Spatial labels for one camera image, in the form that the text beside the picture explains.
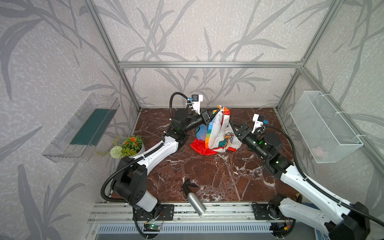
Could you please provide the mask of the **white colourful children's jacket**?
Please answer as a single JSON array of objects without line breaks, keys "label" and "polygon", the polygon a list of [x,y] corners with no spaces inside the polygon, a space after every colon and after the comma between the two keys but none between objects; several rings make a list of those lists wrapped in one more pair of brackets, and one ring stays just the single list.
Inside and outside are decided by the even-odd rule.
[{"label": "white colourful children's jacket", "polygon": [[196,138],[190,147],[200,155],[236,152],[242,146],[230,125],[230,110],[222,108],[224,108],[223,114],[216,115],[208,126],[200,125],[197,129]]}]

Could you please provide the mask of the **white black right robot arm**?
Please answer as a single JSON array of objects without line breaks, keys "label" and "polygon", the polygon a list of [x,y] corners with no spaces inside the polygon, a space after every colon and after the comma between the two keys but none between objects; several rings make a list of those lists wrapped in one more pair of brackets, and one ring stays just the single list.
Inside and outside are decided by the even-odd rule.
[{"label": "white black right robot arm", "polygon": [[258,135],[247,125],[230,122],[235,136],[263,160],[264,168],[315,205],[311,208],[282,195],[270,201],[270,210],[321,231],[331,240],[365,240],[371,232],[369,211],[360,202],[352,204],[306,176],[294,161],[281,155],[278,134]]}]

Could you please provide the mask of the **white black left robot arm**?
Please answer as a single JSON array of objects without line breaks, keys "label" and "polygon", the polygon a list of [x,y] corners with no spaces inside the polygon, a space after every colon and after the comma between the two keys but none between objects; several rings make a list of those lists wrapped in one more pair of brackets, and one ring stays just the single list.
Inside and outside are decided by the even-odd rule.
[{"label": "white black left robot arm", "polygon": [[154,219],[161,213],[161,203],[148,190],[148,174],[165,158],[180,150],[189,138],[188,132],[201,126],[208,126],[219,113],[219,108],[207,109],[200,114],[189,114],[179,109],[171,118],[171,124],[161,141],[134,157],[123,157],[117,170],[105,181],[101,196],[110,202],[128,203],[141,209]]}]

